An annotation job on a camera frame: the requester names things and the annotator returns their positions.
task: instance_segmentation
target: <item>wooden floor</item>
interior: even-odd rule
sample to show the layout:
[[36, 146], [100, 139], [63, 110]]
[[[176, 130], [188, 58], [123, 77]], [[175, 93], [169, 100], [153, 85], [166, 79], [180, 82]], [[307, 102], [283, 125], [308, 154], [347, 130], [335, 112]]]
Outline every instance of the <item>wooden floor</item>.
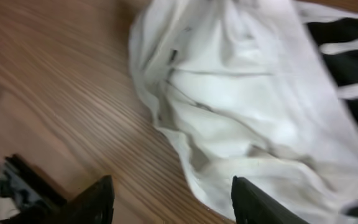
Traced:
[[127, 40], [146, 4], [0, 0], [0, 162], [20, 154], [67, 198], [112, 175], [113, 223], [229, 223], [192, 196], [135, 95]]

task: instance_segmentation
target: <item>brown wooden surface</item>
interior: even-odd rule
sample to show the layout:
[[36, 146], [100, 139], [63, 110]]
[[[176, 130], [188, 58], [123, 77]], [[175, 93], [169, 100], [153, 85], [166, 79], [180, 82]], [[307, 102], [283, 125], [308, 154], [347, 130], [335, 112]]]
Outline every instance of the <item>brown wooden surface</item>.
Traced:
[[127, 39], [146, 4], [0, 0], [0, 162], [20, 154], [67, 198], [111, 174], [113, 223], [229, 222], [192, 196], [135, 95]]

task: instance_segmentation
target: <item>crumpled white garment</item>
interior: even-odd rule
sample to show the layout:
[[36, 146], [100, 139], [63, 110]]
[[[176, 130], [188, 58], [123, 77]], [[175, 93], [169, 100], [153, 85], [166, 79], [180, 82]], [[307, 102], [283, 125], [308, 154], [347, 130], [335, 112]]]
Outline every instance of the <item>crumpled white garment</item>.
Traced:
[[358, 202], [357, 129], [289, 0], [154, 0], [130, 70], [201, 202], [235, 219], [232, 178], [310, 223]]

